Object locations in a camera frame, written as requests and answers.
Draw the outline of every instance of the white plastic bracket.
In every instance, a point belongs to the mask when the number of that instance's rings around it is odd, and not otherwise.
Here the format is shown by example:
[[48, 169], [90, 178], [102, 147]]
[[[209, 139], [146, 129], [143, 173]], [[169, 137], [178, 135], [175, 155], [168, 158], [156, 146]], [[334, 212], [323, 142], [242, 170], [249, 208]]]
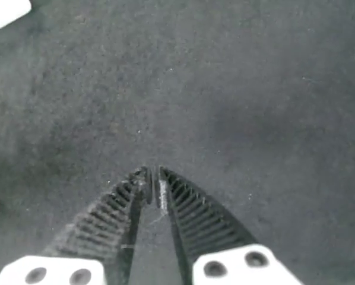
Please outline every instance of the white plastic bracket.
[[248, 245], [200, 256], [194, 285], [303, 285], [262, 245]]
[[0, 285], [106, 285], [102, 264], [95, 260], [25, 256], [0, 273]]

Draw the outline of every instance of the gray carpet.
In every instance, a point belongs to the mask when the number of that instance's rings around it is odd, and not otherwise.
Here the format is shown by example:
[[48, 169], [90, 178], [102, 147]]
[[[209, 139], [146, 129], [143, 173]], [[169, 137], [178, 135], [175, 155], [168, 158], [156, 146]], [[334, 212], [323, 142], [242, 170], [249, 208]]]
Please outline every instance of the gray carpet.
[[[34, 6], [0, 31], [0, 268], [163, 164], [306, 284], [355, 284], [355, 1]], [[158, 216], [131, 284], [179, 284]]]

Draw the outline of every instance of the screw hole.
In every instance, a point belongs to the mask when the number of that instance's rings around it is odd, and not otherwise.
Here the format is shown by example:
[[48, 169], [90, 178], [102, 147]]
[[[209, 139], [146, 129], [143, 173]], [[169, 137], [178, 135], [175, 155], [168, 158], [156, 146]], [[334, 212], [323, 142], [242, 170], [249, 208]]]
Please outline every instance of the screw hole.
[[204, 266], [204, 273], [208, 277], [222, 277], [226, 272], [226, 267], [218, 261], [210, 261]]
[[260, 252], [255, 251], [248, 253], [245, 260], [250, 267], [263, 267], [268, 264], [267, 258]]
[[27, 284], [36, 284], [41, 282], [47, 274], [47, 269], [44, 267], [38, 267], [35, 269], [32, 269], [26, 276], [26, 283]]
[[69, 279], [70, 285], [87, 285], [91, 279], [91, 272], [88, 269], [75, 271]]

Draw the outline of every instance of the black rubber pad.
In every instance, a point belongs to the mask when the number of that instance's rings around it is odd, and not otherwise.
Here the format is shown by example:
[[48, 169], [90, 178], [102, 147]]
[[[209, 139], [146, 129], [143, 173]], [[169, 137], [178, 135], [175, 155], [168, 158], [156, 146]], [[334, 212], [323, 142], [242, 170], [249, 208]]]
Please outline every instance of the black rubber pad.
[[42, 255], [96, 259], [108, 280], [126, 284], [144, 200], [150, 200], [150, 171], [143, 167], [76, 216]]
[[192, 266], [200, 255], [256, 243], [245, 226], [195, 184], [167, 168], [160, 173], [168, 185], [167, 204], [184, 284], [191, 283]]

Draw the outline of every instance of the white object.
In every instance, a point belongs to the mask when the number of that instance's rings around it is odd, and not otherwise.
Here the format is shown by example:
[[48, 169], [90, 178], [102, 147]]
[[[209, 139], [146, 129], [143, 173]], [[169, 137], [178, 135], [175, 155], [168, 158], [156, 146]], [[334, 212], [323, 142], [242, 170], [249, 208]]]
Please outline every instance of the white object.
[[30, 10], [29, 0], [0, 0], [0, 28], [26, 15]]
[[194, 285], [303, 285], [262, 245], [248, 245], [200, 256]]
[[96, 260], [25, 256], [0, 273], [0, 285], [106, 285]]

